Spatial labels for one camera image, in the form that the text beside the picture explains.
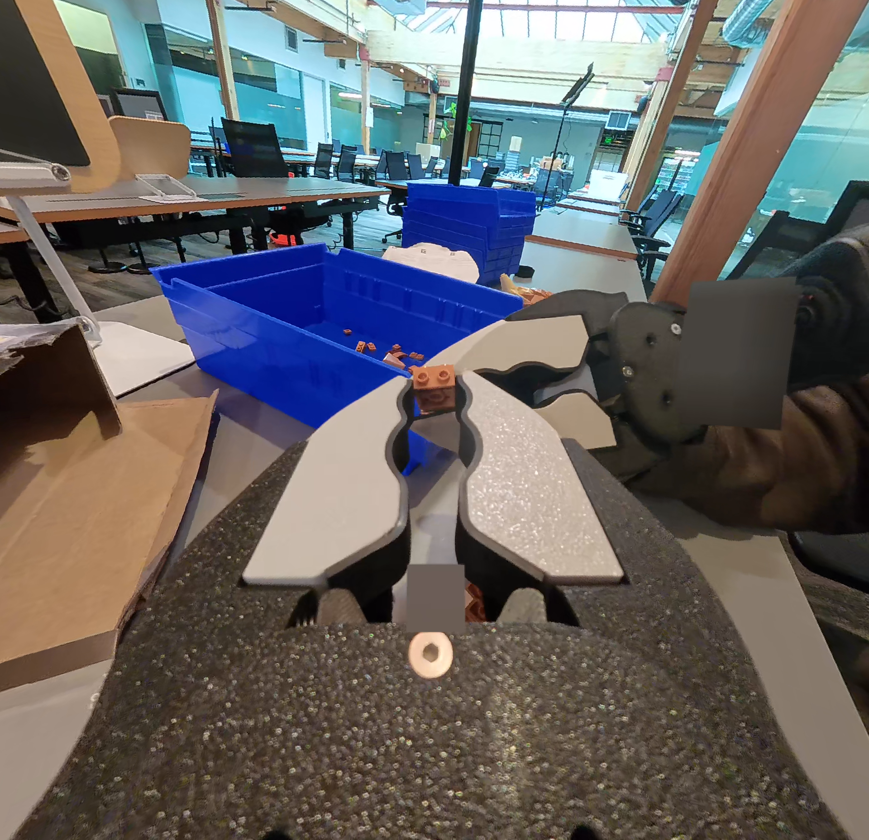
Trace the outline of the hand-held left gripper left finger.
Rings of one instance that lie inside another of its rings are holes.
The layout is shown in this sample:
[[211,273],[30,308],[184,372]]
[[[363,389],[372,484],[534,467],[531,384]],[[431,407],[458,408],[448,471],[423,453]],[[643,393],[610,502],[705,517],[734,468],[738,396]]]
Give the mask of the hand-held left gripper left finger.
[[361,577],[385,590],[395,575],[352,573],[395,542],[409,549],[408,429],[411,380],[397,376],[335,413],[312,433],[245,568],[247,585],[321,587]]

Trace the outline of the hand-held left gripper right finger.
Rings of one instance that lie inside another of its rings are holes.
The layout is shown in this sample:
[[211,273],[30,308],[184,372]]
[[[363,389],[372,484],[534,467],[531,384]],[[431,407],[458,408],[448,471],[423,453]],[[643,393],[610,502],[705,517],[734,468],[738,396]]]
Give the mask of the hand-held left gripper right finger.
[[621,581],[621,564],[558,432],[477,374],[457,382],[466,533],[538,581]]

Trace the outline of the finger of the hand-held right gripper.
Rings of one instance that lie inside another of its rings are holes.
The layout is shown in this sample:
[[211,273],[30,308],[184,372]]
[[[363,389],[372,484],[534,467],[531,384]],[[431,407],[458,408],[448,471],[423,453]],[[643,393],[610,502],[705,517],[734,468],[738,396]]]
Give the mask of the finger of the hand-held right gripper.
[[585,359],[589,336],[580,315],[498,321],[447,346],[435,365],[506,376],[527,370],[544,382],[562,380]]
[[586,391],[566,391],[543,400],[537,405],[537,414],[561,439],[574,440],[586,450],[617,445],[610,416]]

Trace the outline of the brown brick body model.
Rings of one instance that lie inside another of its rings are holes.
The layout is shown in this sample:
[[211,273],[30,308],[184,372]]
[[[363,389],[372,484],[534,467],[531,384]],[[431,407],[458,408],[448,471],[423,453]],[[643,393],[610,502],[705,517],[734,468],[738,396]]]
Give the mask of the brown brick body model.
[[504,293],[509,293],[521,298],[524,306],[534,305],[535,303],[539,303],[553,296],[552,292],[544,289],[533,289],[517,285],[507,274],[501,274],[500,288]]

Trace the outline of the brown two stud brick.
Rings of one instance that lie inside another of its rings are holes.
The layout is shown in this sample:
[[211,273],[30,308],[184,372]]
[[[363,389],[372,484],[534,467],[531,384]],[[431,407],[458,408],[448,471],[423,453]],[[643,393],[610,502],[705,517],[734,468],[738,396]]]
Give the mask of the brown two stud brick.
[[420,416],[455,410],[456,376],[452,364],[412,367],[411,376]]

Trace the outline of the pile of brown bricks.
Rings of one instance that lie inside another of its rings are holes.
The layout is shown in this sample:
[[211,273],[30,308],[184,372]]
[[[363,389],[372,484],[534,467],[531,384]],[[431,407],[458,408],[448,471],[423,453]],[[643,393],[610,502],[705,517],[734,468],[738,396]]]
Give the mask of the pile of brown bricks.
[[420,351],[407,351],[399,343],[390,344],[382,339],[363,337],[361,331],[349,327],[341,330],[340,343],[357,354],[371,357],[398,370],[414,372],[413,368],[422,366],[425,361],[425,355]]

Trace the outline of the blue plastic bin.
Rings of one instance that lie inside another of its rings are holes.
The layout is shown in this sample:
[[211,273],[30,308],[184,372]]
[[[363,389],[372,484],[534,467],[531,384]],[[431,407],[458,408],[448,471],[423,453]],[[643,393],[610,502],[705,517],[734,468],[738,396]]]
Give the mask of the blue plastic bin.
[[154,270],[222,420],[279,451],[407,370],[340,343],[349,327],[425,361],[522,307],[514,295],[323,244]]

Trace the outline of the person's right forearm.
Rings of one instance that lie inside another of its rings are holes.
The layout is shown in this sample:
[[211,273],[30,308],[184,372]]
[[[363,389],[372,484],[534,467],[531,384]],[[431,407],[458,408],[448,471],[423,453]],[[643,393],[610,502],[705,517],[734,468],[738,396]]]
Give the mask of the person's right forearm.
[[867,226],[827,240],[784,272],[804,290],[779,429],[711,426],[642,453],[592,451],[616,479],[676,498],[720,524],[867,532]]

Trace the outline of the grey desk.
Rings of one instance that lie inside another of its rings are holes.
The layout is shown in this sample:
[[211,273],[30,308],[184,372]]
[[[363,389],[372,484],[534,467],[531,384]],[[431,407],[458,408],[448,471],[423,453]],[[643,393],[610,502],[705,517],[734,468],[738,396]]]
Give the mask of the grey desk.
[[[247,585],[298,444],[135,618],[15,838],[867,838],[867,732],[785,539],[650,511],[560,438],[624,576],[535,580],[462,526],[458,399],[440,529],[498,621]],[[397,574],[410,518],[351,572]]]

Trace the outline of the black computer monitor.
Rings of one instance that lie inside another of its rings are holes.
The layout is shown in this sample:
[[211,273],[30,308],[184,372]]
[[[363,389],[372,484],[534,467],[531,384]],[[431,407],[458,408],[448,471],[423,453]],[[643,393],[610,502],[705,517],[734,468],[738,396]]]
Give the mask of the black computer monitor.
[[868,183],[851,181],[823,223],[775,212],[725,279],[777,276],[826,240],[867,225]]

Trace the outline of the printed cardboard box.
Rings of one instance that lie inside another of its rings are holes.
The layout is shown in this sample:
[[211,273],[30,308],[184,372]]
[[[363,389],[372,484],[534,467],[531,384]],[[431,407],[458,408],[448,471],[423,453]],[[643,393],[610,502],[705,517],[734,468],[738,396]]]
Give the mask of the printed cardboard box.
[[112,658],[177,534],[215,399],[117,402],[75,324],[2,326],[2,690]]

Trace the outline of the wooden ceiling beam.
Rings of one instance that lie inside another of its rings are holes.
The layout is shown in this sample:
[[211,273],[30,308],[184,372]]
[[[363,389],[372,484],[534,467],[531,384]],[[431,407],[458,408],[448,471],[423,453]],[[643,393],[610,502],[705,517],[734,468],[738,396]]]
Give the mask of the wooden ceiling beam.
[[688,304],[716,280],[867,0],[785,0],[660,272],[653,302]]

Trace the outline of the black pole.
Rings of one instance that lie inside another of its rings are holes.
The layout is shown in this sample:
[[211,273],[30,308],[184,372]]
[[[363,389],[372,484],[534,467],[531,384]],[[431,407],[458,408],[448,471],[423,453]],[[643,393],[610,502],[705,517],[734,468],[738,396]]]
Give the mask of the black pole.
[[477,45],[479,41],[484,0],[468,0],[462,65],[454,115],[454,133],[450,155],[448,182],[458,186],[462,181],[464,148],[468,133],[468,116],[472,98],[472,85]]

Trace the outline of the black office chair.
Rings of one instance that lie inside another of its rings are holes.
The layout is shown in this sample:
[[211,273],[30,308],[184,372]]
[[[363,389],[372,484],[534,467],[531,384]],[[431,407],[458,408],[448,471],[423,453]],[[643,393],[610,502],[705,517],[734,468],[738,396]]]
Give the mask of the black office chair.
[[222,118],[231,168],[238,178],[280,178],[291,175],[272,123]]

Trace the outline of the white table leg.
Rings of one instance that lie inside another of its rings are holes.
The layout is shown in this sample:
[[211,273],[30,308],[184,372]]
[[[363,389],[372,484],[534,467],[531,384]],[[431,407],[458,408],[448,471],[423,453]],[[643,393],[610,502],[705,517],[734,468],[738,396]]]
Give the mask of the white table leg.
[[76,310],[77,317],[81,320],[79,326],[85,339],[91,344],[92,348],[98,347],[103,341],[99,323],[93,316],[90,307],[73,281],[71,274],[64,267],[49,238],[44,234],[42,227],[33,216],[26,201],[17,195],[6,195],[5,199],[18,216],[20,224],[29,235],[30,240],[34,242],[40,255],[61,285],[72,307]]

